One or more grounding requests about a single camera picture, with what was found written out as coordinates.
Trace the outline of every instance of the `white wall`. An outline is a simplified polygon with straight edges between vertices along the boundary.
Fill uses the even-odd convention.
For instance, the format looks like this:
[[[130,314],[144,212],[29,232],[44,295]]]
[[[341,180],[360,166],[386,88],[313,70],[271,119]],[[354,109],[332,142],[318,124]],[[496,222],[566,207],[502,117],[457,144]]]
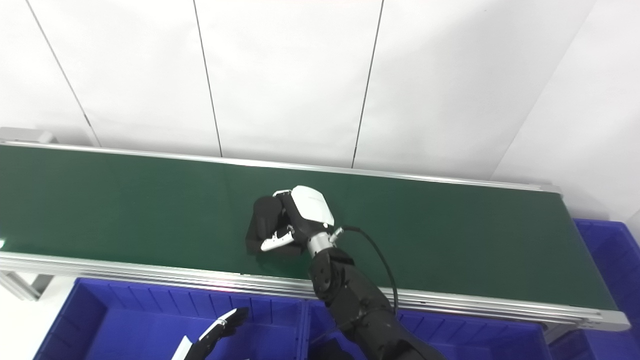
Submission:
[[[637,2],[396,0],[378,29],[380,1],[29,1],[61,68],[28,3],[0,2],[0,126],[554,183],[640,238]]]

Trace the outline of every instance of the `white floor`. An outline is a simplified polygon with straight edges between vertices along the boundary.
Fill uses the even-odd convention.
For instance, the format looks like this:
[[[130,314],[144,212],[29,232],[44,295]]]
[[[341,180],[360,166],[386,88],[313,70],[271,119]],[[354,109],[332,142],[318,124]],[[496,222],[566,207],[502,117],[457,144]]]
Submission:
[[[0,359],[33,359],[74,281],[54,277],[36,302],[18,300],[0,286]]]

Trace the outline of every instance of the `black robotic arm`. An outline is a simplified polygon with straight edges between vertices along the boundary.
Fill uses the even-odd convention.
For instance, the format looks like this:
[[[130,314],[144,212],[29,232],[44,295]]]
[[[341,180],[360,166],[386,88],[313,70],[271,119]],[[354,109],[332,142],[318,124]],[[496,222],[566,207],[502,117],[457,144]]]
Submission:
[[[246,237],[250,252],[278,251],[312,256],[309,277],[340,331],[369,360],[445,360],[397,320],[380,289],[335,247],[333,216],[321,193],[297,186],[259,198]]]

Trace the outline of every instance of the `conveyor leg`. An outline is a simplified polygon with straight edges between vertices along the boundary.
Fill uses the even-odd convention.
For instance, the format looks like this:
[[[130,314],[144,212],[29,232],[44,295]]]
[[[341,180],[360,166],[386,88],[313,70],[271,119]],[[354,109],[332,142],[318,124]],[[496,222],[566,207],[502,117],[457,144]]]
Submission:
[[[29,284],[13,271],[0,271],[0,285],[20,300],[38,300],[51,279],[53,279],[53,275],[40,274],[33,281],[33,284]]]
[[[547,324],[549,328],[545,330],[545,341],[547,344],[551,344],[555,340],[558,340],[562,335],[572,330],[578,329],[576,325],[569,325],[564,323]]]

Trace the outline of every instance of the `blue storage crate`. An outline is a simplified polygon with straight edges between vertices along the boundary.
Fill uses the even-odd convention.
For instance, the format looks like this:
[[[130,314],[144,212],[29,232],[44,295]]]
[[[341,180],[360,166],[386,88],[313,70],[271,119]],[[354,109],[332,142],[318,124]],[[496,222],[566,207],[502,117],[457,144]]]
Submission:
[[[306,358],[307,303],[218,291],[78,279],[37,360],[167,359],[234,307],[250,315],[208,360]]]
[[[574,331],[551,346],[554,360],[640,359],[640,248],[621,222],[576,219],[618,309],[627,314],[631,330]]]
[[[309,305],[311,341],[335,328],[322,302]],[[400,322],[418,338],[428,342],[447,360],[551,360],[540,325],[467,316],[400,310]],[[326,341],[336,339],[355,360],[365,356],[342,333],[334,331],[310,344],[309,356]]]

